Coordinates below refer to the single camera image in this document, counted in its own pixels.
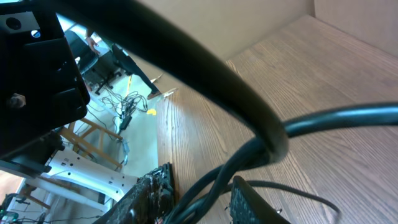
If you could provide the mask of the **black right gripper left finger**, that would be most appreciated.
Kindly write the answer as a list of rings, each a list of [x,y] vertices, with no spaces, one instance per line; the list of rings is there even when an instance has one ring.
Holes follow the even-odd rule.
[[[174,207],[174,177],[171,163],[142,176],[127,194],[93,224],[155,223]]]

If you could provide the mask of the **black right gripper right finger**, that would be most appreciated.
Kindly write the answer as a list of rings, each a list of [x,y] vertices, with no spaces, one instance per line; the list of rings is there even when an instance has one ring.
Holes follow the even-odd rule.
[[[231,187],[230,215],[233,223],[282,224],[289,223],[279,215],[253,187],[270,187],[291,191],[291,188],[263,180],[244,180],[235,176]]]

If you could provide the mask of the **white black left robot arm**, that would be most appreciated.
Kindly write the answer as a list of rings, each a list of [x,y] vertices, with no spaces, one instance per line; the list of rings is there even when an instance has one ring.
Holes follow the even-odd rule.
[[[73,132],[90,101],[65,34],[36,1],[1,3],[1,169],[28,186],[97,208],[108,207],[59,185],[66,180],[120,201],[137,178],[66,149],[63,140],[101,154]]]

